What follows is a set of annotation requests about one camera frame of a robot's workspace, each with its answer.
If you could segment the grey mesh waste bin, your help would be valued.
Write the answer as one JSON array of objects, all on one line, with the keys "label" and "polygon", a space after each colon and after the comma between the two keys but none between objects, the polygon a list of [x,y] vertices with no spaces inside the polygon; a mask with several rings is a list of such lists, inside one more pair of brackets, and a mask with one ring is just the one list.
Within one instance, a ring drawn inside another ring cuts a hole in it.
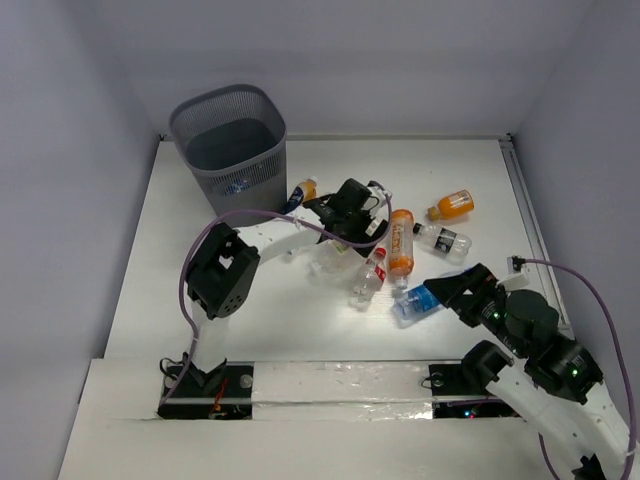
[{"label": "grey mesh waste bin", "polygon": [[[287,195],[287,127],[267,94],[234,84],[187,100],[169,117],[174,144],[214,213],[238,210],[232,227],[265,222],[256,210],[279,212]],[[225,196],[226,182],[248,177],[248,190]]]}]

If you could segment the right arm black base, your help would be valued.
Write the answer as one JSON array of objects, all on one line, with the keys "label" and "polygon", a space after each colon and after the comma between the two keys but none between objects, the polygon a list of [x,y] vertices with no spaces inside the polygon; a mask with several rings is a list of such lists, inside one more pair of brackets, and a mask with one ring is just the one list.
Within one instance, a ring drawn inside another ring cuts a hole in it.
[{"label": "right arm black base", "polygon": [[420,386],[432,394],[435,419],[518,418],[505,402],[472,385],[459,363],[431,363]]}]

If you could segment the clear bottle red cap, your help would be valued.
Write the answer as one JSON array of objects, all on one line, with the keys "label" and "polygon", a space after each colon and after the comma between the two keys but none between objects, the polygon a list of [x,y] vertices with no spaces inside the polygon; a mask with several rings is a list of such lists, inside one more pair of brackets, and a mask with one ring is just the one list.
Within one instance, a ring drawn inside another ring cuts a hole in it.
[{"label": "clear bottle red cap", "polygon": [[377,247],[359,267],[352,282],[350,302],[357,307],[368,305],[383,286],[387,273],[385,260],[387,251]]}]

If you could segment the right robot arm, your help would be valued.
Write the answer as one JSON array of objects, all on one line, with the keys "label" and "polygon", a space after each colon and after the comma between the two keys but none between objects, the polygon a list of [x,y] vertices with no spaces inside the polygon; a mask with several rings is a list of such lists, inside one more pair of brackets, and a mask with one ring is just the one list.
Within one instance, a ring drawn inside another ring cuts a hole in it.
[{"label": "right robot arm", "polygon": [[556,446],[576,479],[639,476],[637,418],[622,417],[604,373],[589,350],[559,328],[559,312],[528,289],[526,260],[498,279],[478,263],[424,287],[465,325],[482,326],[493,341],[460,361],[458,379],[475,394],[508,405],[534,428],[542,448]]}]

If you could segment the clear bottle black label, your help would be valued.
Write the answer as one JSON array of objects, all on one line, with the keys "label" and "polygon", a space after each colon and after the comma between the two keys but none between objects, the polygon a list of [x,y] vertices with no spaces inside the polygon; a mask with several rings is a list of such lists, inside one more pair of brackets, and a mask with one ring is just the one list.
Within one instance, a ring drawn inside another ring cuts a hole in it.
[{"label": "clear bottle black label", "polygon": [[415,223],[415,241],[424,248],[452,263],[461,263],[468,255],[472,240],[439,224]]}]

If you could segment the small orange juice bottle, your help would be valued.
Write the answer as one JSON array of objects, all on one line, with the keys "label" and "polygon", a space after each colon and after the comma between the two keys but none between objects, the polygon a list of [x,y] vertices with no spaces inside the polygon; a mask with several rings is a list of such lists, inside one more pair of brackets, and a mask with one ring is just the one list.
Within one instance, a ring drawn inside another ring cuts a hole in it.
[{"label": "small orange juice bottle", "polygon": [[427,209],[427,218],[432,221],[451,220],[468,214],[475,208],[470,192],[466,189],[443,197],[436,205]]}]

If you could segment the orange bottle blue white label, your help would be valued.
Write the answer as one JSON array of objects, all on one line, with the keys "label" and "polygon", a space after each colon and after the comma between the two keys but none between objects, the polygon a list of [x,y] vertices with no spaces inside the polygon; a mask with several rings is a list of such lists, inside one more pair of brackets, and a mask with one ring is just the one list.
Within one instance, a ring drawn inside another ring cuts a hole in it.
[{"label": "orange bottle blue white label", "polygon": [[309,177],[306,180],[300,182],[289,196],[282,213],[287,215],[304,202],[313,200],[317,197],[318,179],[316,177]]}]

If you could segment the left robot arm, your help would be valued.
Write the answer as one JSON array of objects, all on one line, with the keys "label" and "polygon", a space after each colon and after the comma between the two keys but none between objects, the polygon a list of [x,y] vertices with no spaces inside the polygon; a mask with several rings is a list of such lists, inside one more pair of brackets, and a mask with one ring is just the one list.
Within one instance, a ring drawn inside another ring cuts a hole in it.
[{"label": "left robot arm", "polygon": [[201,395],[215,392],[221,383],[216,365],[195,362],[204,327],[189,313],[188,301],[198,304],[209,321],[227,318],[247,300],[260,265],[327,240],[366,256],[389,233],[391,215],[388,189],[376,181],[363,185],[350,178],[338,192],[303,202],[288,213],[233,210],[206,225],[189,248],[179,276],[179,308],[191,341],[160,403],[187,383]]}]

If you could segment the clear bottle yellow label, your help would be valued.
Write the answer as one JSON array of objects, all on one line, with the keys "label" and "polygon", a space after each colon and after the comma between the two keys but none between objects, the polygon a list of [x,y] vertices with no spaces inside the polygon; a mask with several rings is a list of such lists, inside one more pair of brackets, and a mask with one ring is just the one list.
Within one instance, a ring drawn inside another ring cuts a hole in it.
[{"label": "clear bottle yellow label", "polygon": [[332,276],[355,271],[363,263],[364,258],[353,248],[327,241],[318,247],[310,268],[316,276]]}]

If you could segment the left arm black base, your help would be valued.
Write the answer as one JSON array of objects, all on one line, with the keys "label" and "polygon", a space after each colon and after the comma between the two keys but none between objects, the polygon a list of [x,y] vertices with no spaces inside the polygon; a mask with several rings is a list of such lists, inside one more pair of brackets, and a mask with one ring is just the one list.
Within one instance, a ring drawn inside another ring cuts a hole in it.
[{"label": "left arm black base", "polygon": [[157,415],[166,420],[250,420],[253,378],[253,362],[224,360],[209,372],[190,365],[171,397],[160,401]]}]

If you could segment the blue tinted water bottle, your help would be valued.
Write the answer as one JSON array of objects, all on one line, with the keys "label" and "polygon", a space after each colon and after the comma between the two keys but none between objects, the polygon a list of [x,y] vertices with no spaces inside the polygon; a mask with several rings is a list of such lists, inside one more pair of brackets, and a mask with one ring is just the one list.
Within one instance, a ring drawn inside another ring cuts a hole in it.
[{"label": "blue tinted water bottle", "polygon": [[423,281],[401,291],[394,298],[390,313],[395,326],[400,330],[433,323],[434,320],[440,323],[445,320],[459,323],[454,318],[453,311],[445,308]]}]

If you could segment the silver foil tape strip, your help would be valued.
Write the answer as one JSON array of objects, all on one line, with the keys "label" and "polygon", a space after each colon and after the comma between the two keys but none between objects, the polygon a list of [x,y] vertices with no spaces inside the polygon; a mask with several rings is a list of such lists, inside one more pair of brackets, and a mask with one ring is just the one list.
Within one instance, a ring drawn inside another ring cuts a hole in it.
[{"label": "silver foil tape strip", "polygon": [[424,362],[260,362],[252,386],[257,421],[430,420]]}]

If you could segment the clear bottle blue label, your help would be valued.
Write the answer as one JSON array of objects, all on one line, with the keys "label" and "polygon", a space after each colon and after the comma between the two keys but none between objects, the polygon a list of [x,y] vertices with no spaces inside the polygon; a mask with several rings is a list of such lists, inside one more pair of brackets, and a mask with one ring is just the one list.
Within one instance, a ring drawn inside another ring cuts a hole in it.
[{"label": "clear bottle blue label", "polygon": [[242,193],[254,185],[254,181],[248,177],[234,177],[229,179],[223,189],[225,196]]}]

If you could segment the orange bottle white cap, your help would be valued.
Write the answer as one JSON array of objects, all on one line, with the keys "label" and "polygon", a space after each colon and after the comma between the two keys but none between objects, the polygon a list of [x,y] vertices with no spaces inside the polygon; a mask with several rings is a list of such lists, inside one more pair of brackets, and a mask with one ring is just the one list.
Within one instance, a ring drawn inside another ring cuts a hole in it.
[{"label": "orange bottle white cap", "polygon": [[407,288],[409,276],[414,269],[413,227],[414,217],[411,211],[397,209],[392,212],[389,274],[399,290]]}]

